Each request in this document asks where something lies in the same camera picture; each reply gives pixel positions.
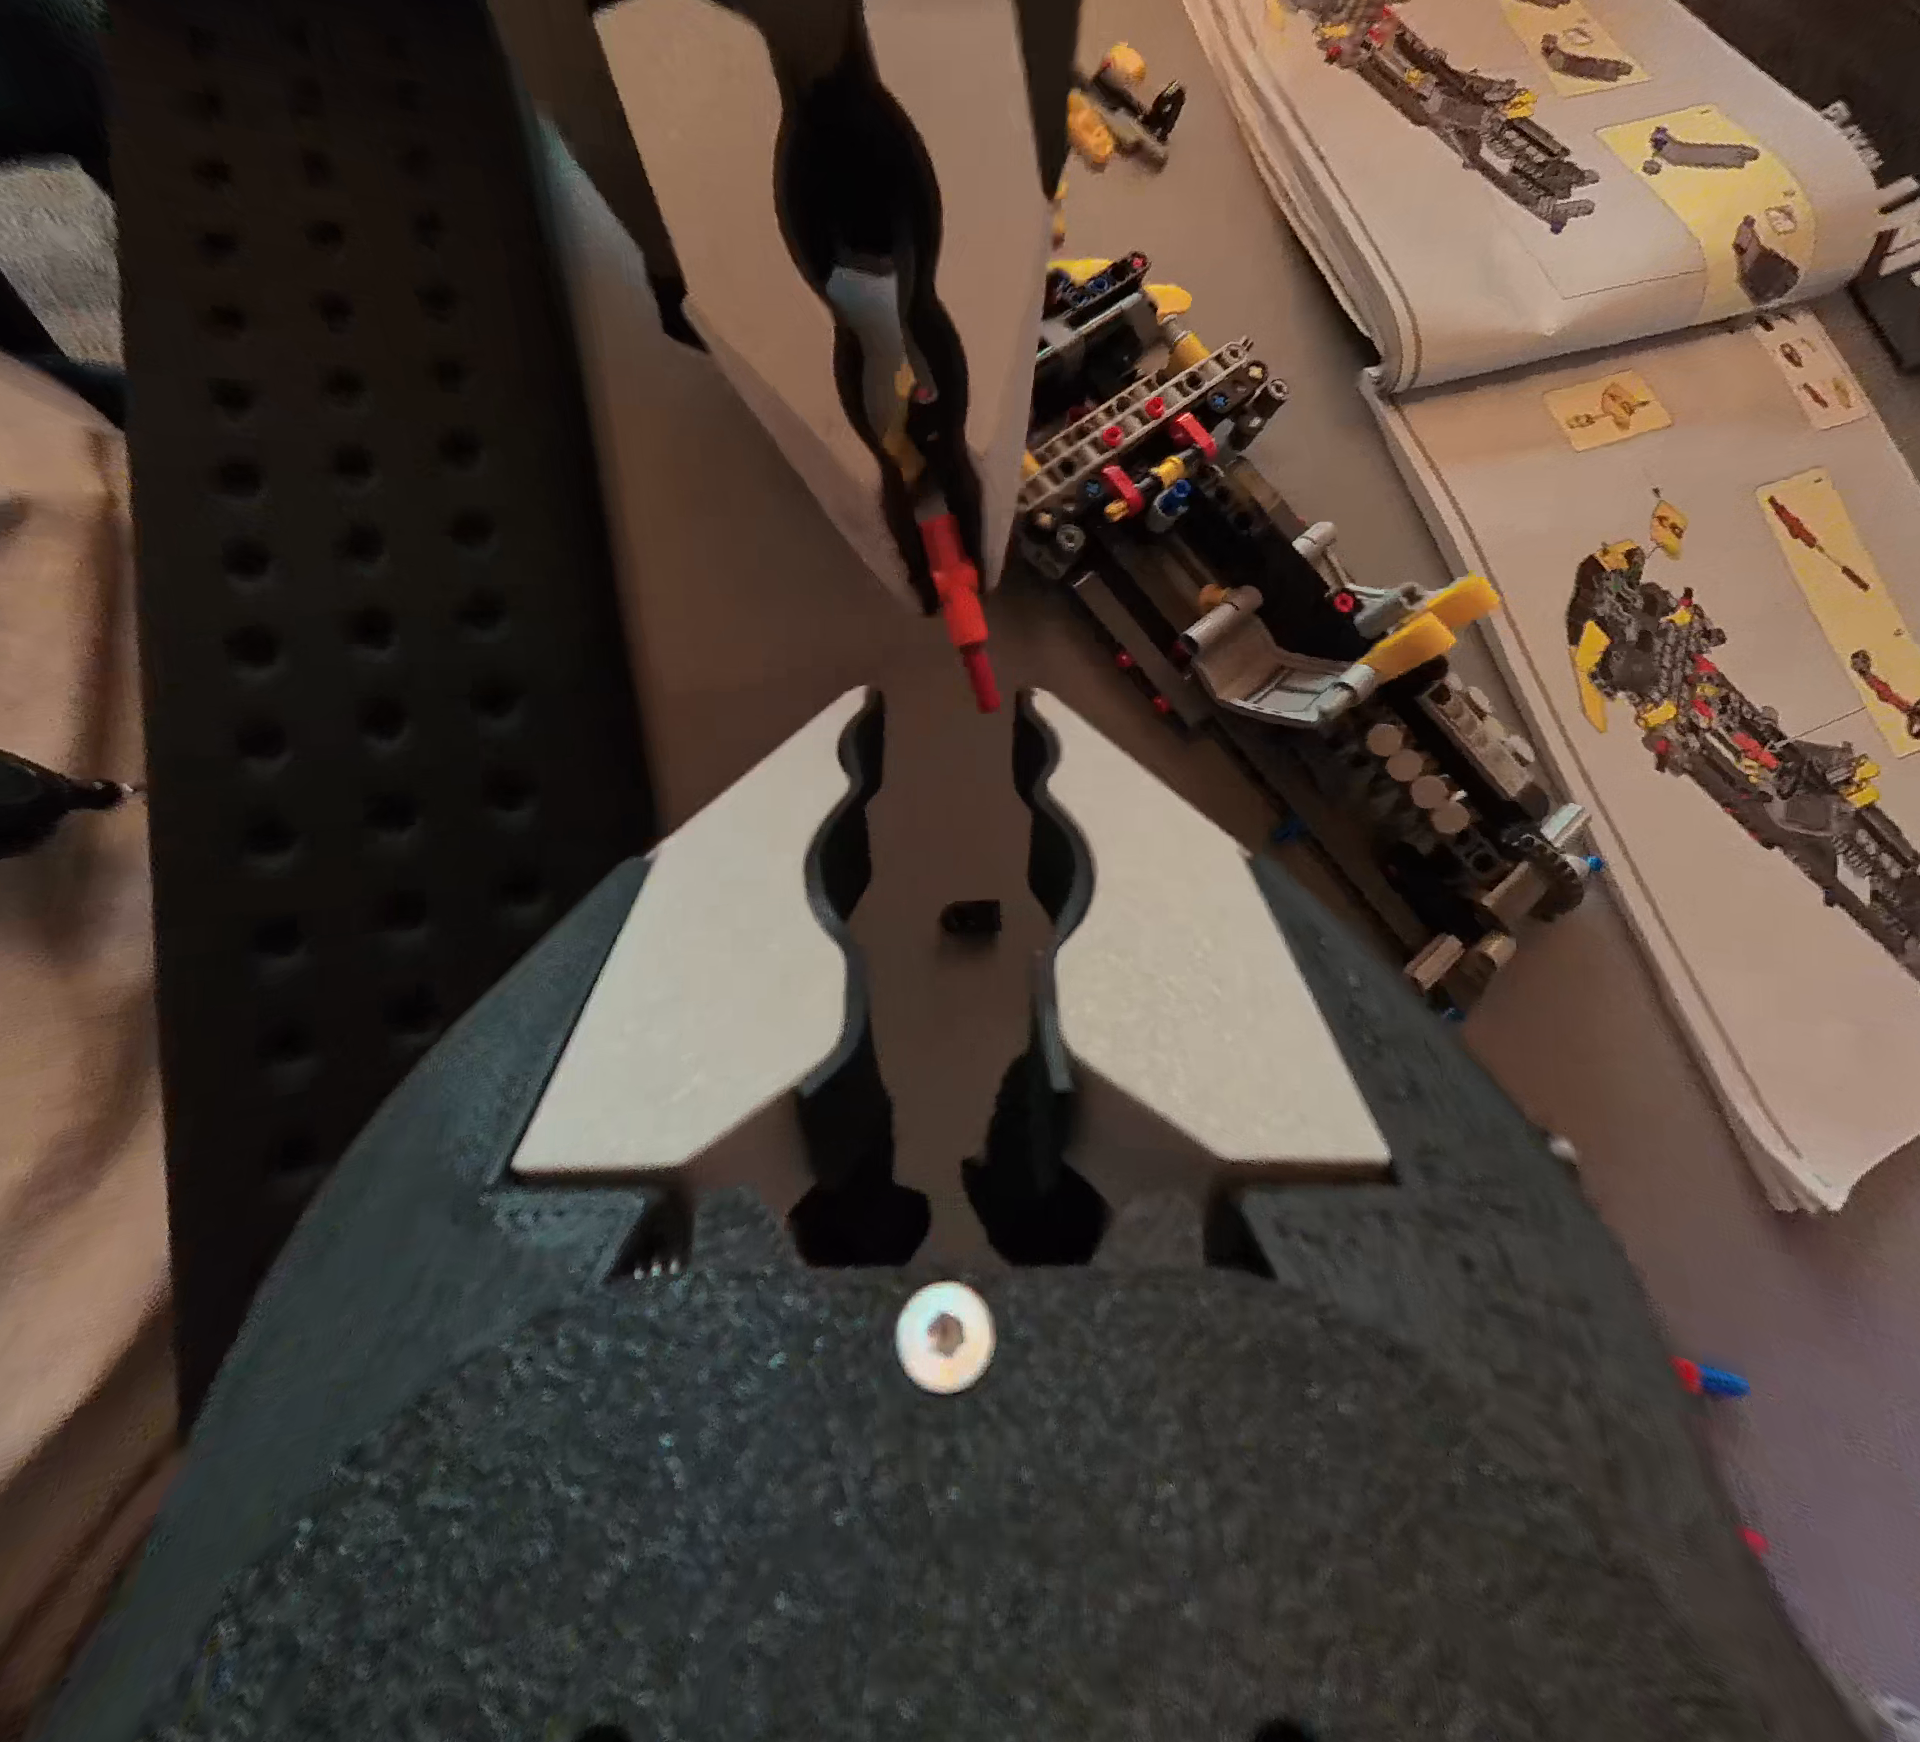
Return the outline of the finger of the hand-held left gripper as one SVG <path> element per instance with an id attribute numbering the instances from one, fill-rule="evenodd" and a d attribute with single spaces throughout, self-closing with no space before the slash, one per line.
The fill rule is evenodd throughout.
<path id="1" fill-rule="evenodd" d="M 853 554 L 937 609 L 881 454 L 902 360 L 938 403 L 937 186 L 881 83 L 865 0 L 627 0 L 596 17 L 677 263 L 683 324 Z"/>
<path id="2" fill-rule="evenodd" d="M 938 208 L 930 284 L 964 363 L 979 567 L 1001 579 L 1040 342 L 1049 202 L 1010 0 L 865 0 L 876 72 L 919 133 Z"/>

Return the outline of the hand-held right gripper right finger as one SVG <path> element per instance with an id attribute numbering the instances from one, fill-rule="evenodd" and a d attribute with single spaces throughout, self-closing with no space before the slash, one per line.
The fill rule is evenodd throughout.
<path id="1" fill-rule="evenodd" d="M 1081 1176 L 1388 1176 L 1254 855 L 1053 693 L 1012 783 L 1044 911 L 1038 1154 Z"/>

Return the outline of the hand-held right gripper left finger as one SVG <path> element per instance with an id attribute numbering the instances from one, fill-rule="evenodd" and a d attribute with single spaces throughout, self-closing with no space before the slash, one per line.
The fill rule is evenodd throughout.
<path id="1" fill-rule="evenodd" d="M 884 700 L 833 699 L 643 859 L 516 1176 L 882 1176 L 870 977 Z"/>

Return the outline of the pile of yellow black lego pieces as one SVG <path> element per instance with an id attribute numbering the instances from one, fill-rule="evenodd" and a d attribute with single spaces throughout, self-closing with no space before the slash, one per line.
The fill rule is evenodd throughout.
<path id="1" fill-rule="evenodd" d="M 1069 77 L 1069 157 L 1092 173 L 1125 161 L 1157 174 L 1166 171 L 1172 136 L 1186 108 L 1188 89 L 1178 79 L 1150 87 L 1141 53 L 1130 43 L 1114 43 L 1092 68 L 1077 68 Z"/>

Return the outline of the lego car chassis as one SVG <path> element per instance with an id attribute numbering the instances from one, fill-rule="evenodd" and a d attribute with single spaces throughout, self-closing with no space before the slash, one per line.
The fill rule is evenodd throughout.
<path id="1" fill-rule="evenodd" d="M 1282 376 L 1190 309 L 1141 252 L 1048 263 L 1012 546 L 1405 943 L 1421 997 L 1470 1010 L 1586 897 L 1591 816 L 1455 669 L 1495 589 L 1349 572 L 1264 467 Z"/>

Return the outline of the red lego axle pin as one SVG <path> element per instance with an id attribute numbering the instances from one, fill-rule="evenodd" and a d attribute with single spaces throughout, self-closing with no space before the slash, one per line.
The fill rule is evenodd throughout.
<path id="1" fill-rule="evenodd" d="M 974 707 L 983 715 L 991 715 L 998 709 L 998 693 L 989 653 L 989 625 L 981 603 L 977 567 L 952 513 L 930 513 L 919 522 L 919 529 L 938 616 L 949 643 L 958 658 Z"/>

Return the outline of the lego instruction booklet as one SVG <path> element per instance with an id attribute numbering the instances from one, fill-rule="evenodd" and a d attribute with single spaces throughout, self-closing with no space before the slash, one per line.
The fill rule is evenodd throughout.
<path id="1" fill-rule="evenodd" d="M 1774 1207 L 1916 1143 L 1916 473 L 1860 146 L 1682 0 L 1184 0 Z"/>

